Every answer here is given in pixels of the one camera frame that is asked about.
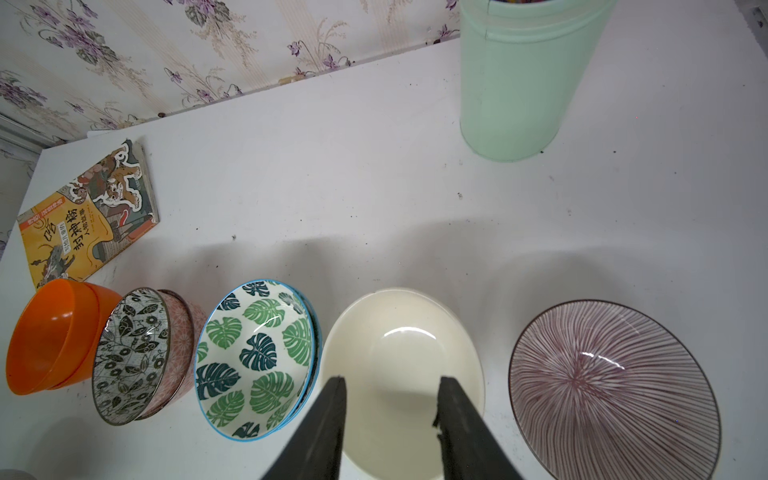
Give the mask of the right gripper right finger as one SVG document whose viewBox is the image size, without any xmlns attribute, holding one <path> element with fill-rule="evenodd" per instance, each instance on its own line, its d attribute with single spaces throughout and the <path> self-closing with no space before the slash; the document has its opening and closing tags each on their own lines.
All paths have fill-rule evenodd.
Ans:
<svg viewBox="0 0 768 480">
<path fill-rule="evenodd" d="M 516 479 L 515 469 L 457 379 L 443 376 L 433 426 L 445 479 Z"/>
</svg>

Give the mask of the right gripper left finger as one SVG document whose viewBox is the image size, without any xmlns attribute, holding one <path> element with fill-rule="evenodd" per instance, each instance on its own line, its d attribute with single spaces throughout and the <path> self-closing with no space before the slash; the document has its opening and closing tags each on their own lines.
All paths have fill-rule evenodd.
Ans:
<svg viewBox="0 0 768 480">
<path fill-rule="evenodd" d="M 345 379 L 332 377 L 263 479 L 338 479 L 346 410 Z"/>
</svg>

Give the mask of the green leaf bowl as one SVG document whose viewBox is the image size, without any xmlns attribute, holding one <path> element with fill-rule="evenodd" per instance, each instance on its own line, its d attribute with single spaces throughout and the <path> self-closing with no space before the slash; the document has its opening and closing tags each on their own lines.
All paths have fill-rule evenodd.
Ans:
<svg viewBox="0 0 768 480">
<path fill-rule="evenodd" d="M 322 349 L 317 315 L 299 290 L 272 279 L 233 289 L 197 345 L 194 389 L 206 421 L 237 442 L 285 427 L 314 388 Z"/>
</svg>

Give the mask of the large cream bowl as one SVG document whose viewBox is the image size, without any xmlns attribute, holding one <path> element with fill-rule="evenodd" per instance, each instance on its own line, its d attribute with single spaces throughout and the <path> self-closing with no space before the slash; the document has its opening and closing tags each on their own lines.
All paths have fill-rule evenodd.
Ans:
<svg viewBox="0 0 768 480">
<path fill-rule="evenodd" d="M 375 479 L 439 479 L 433 425 L 442 378 L 462 386 L 479 412 L 485 379 L 458 317 L 415 290 L 389 288 L 353 302 L 324 345 L 320 380 L 346 382 L 345 456 Z"/>
</svg>

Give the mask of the purple glass bowl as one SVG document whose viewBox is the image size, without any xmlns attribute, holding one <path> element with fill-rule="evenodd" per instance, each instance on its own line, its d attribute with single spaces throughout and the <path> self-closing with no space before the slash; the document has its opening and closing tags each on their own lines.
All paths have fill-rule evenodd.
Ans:
<svg viewBox="0 0 768 480">
<path fill-rule="evenodd" d="M 522 437 L 556 479 L 709 479 L 721 417 L 700 364 L 663 325 L 595 299 L 550 307 L 508 370 Z"/>
</svg>

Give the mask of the dark patterned bowl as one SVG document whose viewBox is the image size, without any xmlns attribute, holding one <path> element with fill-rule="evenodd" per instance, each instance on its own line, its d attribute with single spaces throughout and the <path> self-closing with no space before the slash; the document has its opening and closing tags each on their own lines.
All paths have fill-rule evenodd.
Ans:
<svg viewBox="0 0 768 480">
<path fill-rule="evenodd" d="M 206 320 L 201 307 L 171 290 L 141 287 L 125 295 L 107 319 L 93 363 L 102 420 L 145 420 L 187 394 Z"/>
</svg>

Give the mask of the orange bowl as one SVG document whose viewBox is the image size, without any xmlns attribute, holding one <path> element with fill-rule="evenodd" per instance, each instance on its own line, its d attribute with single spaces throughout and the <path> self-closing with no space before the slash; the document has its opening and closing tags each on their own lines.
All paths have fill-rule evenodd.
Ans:
<svg viewBox="0 0 768 480">
<path fill-rule="evenodd" d="M 23 396 L 89 379 L 101 333 L 121 299 L 109 288 L 69 279 L 41 287 L 10 340 L 6 357 L 10 390 Z"/>
</svg>

